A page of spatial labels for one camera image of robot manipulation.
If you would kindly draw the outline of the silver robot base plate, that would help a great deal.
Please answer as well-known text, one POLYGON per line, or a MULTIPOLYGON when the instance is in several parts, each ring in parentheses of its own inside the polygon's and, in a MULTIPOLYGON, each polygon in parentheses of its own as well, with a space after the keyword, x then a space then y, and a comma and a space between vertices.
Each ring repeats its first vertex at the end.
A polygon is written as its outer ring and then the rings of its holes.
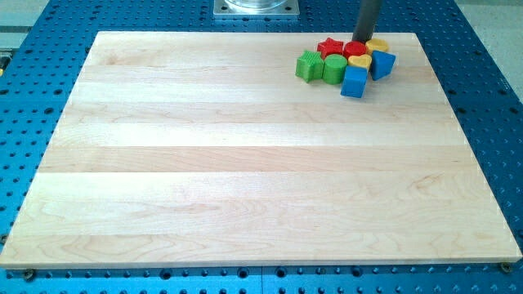
POLYGON ((213 0, 215 16, 297 16, 298 0, 213 0))

